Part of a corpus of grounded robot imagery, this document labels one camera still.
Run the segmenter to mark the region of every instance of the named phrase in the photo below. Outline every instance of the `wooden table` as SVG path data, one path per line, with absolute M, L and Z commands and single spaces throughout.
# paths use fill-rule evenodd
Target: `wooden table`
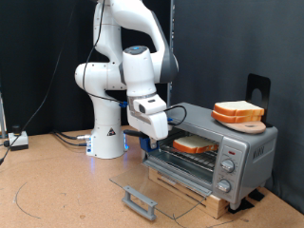
M 128 144 L 118 159 L 101 160 L 52 135 L 29 137 L 29 149 L 9 152 L 0 166 L 0 227 L 304 227 L 303 215 L 265 188 L 254 208 L 220 219 L 195 208 L 176 221 L 156 211 L 149 221 L 122 203 L 123 189 L 109 180 L 142 162 L 138 139 Z

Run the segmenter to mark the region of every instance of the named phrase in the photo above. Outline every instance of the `wooden plate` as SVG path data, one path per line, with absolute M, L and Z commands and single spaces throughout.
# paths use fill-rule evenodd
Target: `wooden plate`
M 245 122 L 245 123 L 223 123 L 221 124 L 228 126 L 236 131 L 245 132 L 248 134 L 262 133 L 266 129 L 266 125 L 262 122 Z

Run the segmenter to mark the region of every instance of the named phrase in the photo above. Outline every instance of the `bread slice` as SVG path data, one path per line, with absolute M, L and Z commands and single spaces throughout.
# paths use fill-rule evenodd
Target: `bread slice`
M 211 116 L 217 121 L 228 124 L 239 124 L 244 122 L 255 122 L 261 120 L 261 116 L 226 116 L 216 111 L 212 111 Z
M 173 147 L 180 152 L 198 154 L 209 150 L 217 150 L 219 146 L 215 143 L 206 141 L 200 136 L 189 136 L 173 141 Z
M 247 103 L 245 101 L 239 102 L 225 102 L 216 103 L 214 110 L 226 116 L 262 116 L 264 109 Z

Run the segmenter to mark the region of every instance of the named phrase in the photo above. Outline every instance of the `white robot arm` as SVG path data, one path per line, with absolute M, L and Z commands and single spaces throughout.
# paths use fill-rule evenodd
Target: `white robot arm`
M 163 112 L 166 104 L 156 94 L 154 84 L 172 82 L 178 73 L 178 63 L 155 14 L 141 0 L 98 2 L 94 16 L 94 44 L 96 50 L 107 56 L 110 62 L 80 65 L 75 78 L 79 87 L 84 88 L 85 85 L 85 91 L 95 95 L 90 95 L 95 127 L 88 155 L 110 159 L 124 152 L 121 110 L 117 103 L 96 96 L 111 99 L 106 90 L 127 89 L 129 124 L 154 140 L 163 139 L 168 133 L 167 118 Z M 150 54 L 147 47 L 132 47 L 134 49 L 128 48 L 123 52 L 121 26 L 150 35 L 156 52 Z

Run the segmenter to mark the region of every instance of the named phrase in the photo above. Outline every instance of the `electrical cord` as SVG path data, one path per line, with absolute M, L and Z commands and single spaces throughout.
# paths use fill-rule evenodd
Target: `electrical cord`
M 57 133 L 57 134 L 59 134 L 59 135 L 65 137 L 65 138 L 67 138 L 67 139 L 69 139 L 69 140 L 77 140 L 77 137 L 68 136 L 68 135 L 66 135 L 66 134 L 64 134 L 64 133 L 62 133 L 62 132 L 60 132 L 60 131 L 58 131 L 58 130 L 55 130 L 55 129 L 53 129 L 53 131 L 52 131 L 51 133 Z
M 164 111 L 169 111 L 171 109 L 178 108 L 178 107 L 183 108 L 183 110 L 184 110 L 184 116 L 183 116 L 182 120 L 179 123 L 168 123 L 169 125 L 172 125 L 172 126 L 180 125 L 184 121 L 184 119 L 186 119 L 186 117 L 187 117 L 187 109 L 184 106 L 182 106 L 182 105 L 171 106 L 171 107 L 165 109 Z
M 69 16 L 69 20 L 68 20 L 68 24 L 67 24 L 67 28 L 66 28 L 66 32 L 65 32 L 65 37 L 64 37 L 64 42 L 63 42 L 63 45 L 61 47 L 61 50 L 59 52 L 59 55 L 58 55 L 58 59 L 57 59 L 57 62 L 56 62 L 56 66 L 55 66 L 55 69 L 53 71 L 53 74 L 52 74 L 52 77 L 51 77 L 51 80 L 50 80 L 50 83 L 49 83 L 49 86 L 48 86 L 48 89 L 47 89 L 47 94 L 44 98 L 44 100 L 41 102 L 40 106 L 37 108 L 37 110 L 34 112 L 34 114 L 29 118 L 29 120 L 27 121 L 27 123 L 24 125 L 24 127 L 22 128 L 21 132 L 23 132 L 27 126 L 29 125 L 29 123 L 31 122 L 31 120 L 36 116 L 36 114 L 40 111 L 41 107 L 45 104 L 46 100 L 47 100 L 47 97 L 48 97 L 48 94 L 50 92 L 50 89 L 51 89 L 51 86 L 53 84 L 53 81 L 54 81 L 54 77 L 55 77 L 55 74 L 57 72 L 57 68 L 58 68 L 58 65 L 59 65 L 59 61 L 61 59 L 61 55 L 63 53 L 63 50 L 65 48 L 65 43 L 66 43 L 66 39 L 67 39 L 67 33 L 68 33 L 68 29 L 69 29 L 69 26 L 71 24 L 71 19 L 72 19 L 72 16 L 73 16 L 73 13 L 74 13 L 74 10 L 75 10 L 75 6 L 76 6 L 77 2 L 74 4 L 73 8 L 72 8 L 72 12 Z M 6 152 L 6 154 L 4 155 L 4 157 L 0 160 L 0 165 L 3 163 L 4 159 L 6 158 L 6 156 L 8 155 L 11 147 L 13 146 L 13 144 L 19 139 L 19 137 L 21 136 L 21 134 L 16 137 L 16 139 L 9 145 L 9 148 Z
M 110 98 L 105 98 L 105 97 L 100 97 L 100 96 L 97 96 L 97 95 L 94 95 L 94 94 L 91 94 L 89 92 L 86 91 L 86 67 L 87 67 L 87 64 L 88 64 L 88 61 L 89 59 L 91 58 L 91 55 L 93 53 L 93 50 L 95 49 L 95 47 L 97 46 L 97 43 L 99 42 L 99 39 L 101 37 L 101 33 L 102 33 L 102 27 L 103 27 L 103 15 L 104 15 L 104 10 L 105 10 L 105 1 L 103 2 L 103 9 L 102 9 L 102 15 L 101 15 L 101 23 L 99 24 L 99 34 L 98 34 L 98 37 L 97 37 L 97 40 L 92 48 L 92 50 L 89 52 L 89 55 L 86 59 L 86 63 L 85 63 L 85 69 L 84 69 L 84 77 L 83 77 L 83 88 L 84 88 L 84 91 L 92 96 L 92 97 L 95 97 L 95 98 L 100 98 L 100 99 L 104 99 L 104 100 L 108 100 L 108 101 L 111 101 L 111 102 L 117 102 L 121 105 L 124 105 L 123 102 L 120 102 L 118 100 L 114 100 L 114 99 L 110 99 Z
M 57 133 L 55 132 L 52 132 L 55 136 L 58 137 L 58 139 L 60 139 L 61 141 L 67 143 L 67 144 L 70 144 L 70 145 L 75 145 L 75 146 L 86 146 L 86 143 L 79 143 L 79 144 L 74 144 L 74 143 L 71 143 L 71 142 L 68 142 L 66 141 L 65 139 L 63 139 L 62 137 L 60 137 Z

